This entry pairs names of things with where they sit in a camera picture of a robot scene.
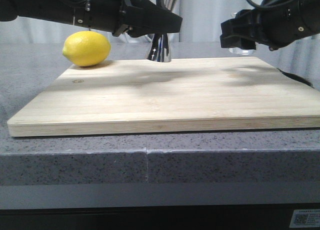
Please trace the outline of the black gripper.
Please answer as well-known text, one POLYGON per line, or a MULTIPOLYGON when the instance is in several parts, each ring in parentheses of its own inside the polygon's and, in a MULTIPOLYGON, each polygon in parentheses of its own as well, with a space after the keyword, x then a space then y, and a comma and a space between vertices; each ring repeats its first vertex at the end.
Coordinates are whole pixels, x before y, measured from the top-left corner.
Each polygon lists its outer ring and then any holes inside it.
POLYGON ((256 50, 256 43, 273 50, 320 33, 320 0, 263 0, 272 10, 243 9, 220 24, 220 46, 256 50))
POLYGON ((183 18, 173 13, 177 0, 74 0, 74 26, 132 38, 178 33, 183 18))

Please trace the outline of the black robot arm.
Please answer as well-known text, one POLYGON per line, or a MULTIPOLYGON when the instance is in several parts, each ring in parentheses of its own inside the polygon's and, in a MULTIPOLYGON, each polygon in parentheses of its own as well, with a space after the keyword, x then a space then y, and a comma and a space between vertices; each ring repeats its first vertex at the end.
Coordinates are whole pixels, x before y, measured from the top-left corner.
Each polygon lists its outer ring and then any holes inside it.
POLYGON ((0 0, 0 20, 40 19, 132 38, 178 33, 182 18, 150 0, 0 0))

